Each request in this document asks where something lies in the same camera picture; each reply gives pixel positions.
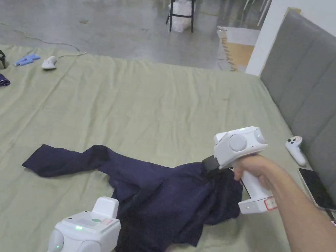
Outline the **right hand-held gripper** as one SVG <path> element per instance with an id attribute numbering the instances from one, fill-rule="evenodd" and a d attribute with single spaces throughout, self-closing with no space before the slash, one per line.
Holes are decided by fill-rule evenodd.
<path id="1" fill-rule="evenodd" d="M 234 168 L 238 159 L 259 154 L 268 146 L 260 128 L 254 126 L 218 133 L 214 136 L 214 143 L 214 154 L 202 161 L 209 175 Z M 251 173 L 244 171 L 241 182 L 250 197 L 239 202 L 242 214 L 263 213 L 277 208 L 272 192 Z"/>

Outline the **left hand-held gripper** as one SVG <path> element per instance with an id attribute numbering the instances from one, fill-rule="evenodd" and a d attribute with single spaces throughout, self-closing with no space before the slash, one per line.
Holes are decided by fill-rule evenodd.
<path id="1" fill-rule="evenodd" d="M 92 211 L 83 211 L 57 223 L 49 238 L 49 252 L 112 252 L 121 229 L 116 218 L 119 202 L 100 197 Z"/>

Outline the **person's right hand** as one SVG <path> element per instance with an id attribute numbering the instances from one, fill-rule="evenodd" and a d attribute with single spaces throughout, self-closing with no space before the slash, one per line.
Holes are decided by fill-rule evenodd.
<path id="1" fill-rule="evenodd" d="M 240 158 L 233 170 L 236 181 L 242 178 L 244 172 L 249 172 L 266 189 L 272 189 L 274 183 L 283 176 L 281 167 L 261 155 Z"/>

